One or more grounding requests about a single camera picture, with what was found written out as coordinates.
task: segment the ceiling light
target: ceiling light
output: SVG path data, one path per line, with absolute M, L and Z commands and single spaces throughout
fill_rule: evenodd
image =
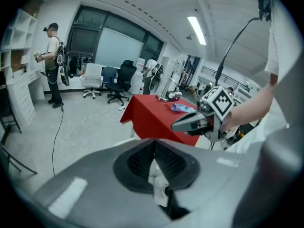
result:
M 190 24 L 192 25 L 192 27 L 193 27 L 193 29 L 195 31 L 195 34 L 196 34 L 196 36 L 198 37 L 198 39 L 200 41 L 200 44 L 206 45 L 204 34 L 201 31 L 200 24 L 199 24 L 197 18 L 196 17 L 188 17 L 188 20 L 189 20 Z

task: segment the white cable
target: white cable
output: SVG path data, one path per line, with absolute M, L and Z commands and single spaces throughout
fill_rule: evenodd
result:
M 73 130 L 70 132 L 70 134 L 62 141 L 61 147 L 60 147 L 60 151 L 59 151 L 59 155 L 60 155 L 61 159 L 63 160 L 63 162 L 66 164 L 66 166 L 69 166 L 69 165 L 67 164 L 67 162 L 65 161 L 65 159 L 64 159 L 64 158 L 62 157 L 62 155 L 61 155 L 61 150 L 62 150 L 62 147 L 63 147 L 63 142 L 64 142 L 64 141 L 72 134 L 72 132 L 73 132 L 77 127 L 79 127 L 80 125 L 83 125 L 86 129 L 92 129 L 92 128 L 96 128 L 96 127 L 101 126 L 101 124 L 100 124 L 100 125 L 94 126 L 94 127 L 87 127 L 87 126 L 84 125 L 84 123 L 85 123 L 88 119 L 90 119 L 90 118 L 92 118 L 92 117 L 99 117 L 99 116 L 102 116 L 102 115 L 105 114 L 105 113 L 113 113 L 113 112 L 107 111 L 107 112 L 103 112 L 103 113 L 101 113 L 101 114 L 99 114 L 99 115 L 94 115 L 94 116 L 90 116 L 90 117 L 86 118 L 83 122 L 81 122 L 81 123 L 78 124 L 75 128 L 73 128 Z

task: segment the blue plastic bag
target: blue plastic bag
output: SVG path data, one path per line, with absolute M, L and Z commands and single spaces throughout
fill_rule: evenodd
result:
M 174 111 L 174 112 L 194 112 L 195 109 L 193 109 L 192 107 L 188 107 L 184 104 L 173 104 L 172 107 L 171 107 L 171 110 Z

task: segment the black pants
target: black pants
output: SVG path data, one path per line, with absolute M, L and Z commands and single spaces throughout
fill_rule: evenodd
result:
M 143 86 L 143 94 L 149 95 L 150 94 L 150 82 L 151 82 L 152 76 L 145 78 L 144 80 L 144 86 Z
M 57 84 L 58 67 L 53 70 L 47 70 L 47 82 L 52 93 L 52 100 L 55 104 L 62 103 L 58 84 Z

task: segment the whiteboard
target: whiteboard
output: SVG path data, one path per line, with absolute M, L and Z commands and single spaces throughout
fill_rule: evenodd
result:
M 125 60 L 136 65 L 143 43 L 111 29 L 103 29 L 97 46 L 95 63 L 120 67 Z

